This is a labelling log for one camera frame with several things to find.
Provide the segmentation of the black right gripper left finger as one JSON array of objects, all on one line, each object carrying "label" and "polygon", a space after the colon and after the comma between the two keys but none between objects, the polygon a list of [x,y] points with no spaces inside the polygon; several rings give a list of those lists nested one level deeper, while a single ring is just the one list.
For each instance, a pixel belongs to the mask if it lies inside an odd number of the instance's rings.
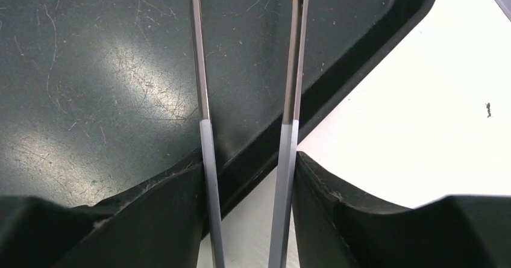
[{"label": "black right gripper left finger", "polygon": [[97,205],[1,198],[2,267],[195,267],[205,215],[200,162]]}]

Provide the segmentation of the metal serving tongs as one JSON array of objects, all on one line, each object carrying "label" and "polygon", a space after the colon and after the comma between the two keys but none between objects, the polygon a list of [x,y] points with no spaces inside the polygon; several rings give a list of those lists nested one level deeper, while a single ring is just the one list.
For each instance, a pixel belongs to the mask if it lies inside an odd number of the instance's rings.
[{"label": "metal serving tongs", "polygon": [[[292,188],[298,146],[299,115],[304,75],[307,15],[310,0],[292,0],[286,92],[278,151],[277,179],[272,215],[269,267],[286,267]],[[215,267],[225,266],[221,231],[216,157],[208,102],[207,74],[202,36],[201,0],[191,0],[192,38],[195,59],[199,130],[204,166],[208,222]]]}]

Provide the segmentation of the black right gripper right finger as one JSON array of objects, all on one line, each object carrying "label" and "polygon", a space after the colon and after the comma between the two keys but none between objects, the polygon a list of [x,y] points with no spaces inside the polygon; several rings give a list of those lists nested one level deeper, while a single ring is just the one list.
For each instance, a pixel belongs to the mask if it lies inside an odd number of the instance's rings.
[{"label": "black right gripper right finger", "polygon": [[509,267],[510,198],[447,196],[410,209],[296,156],[301,267]]}]

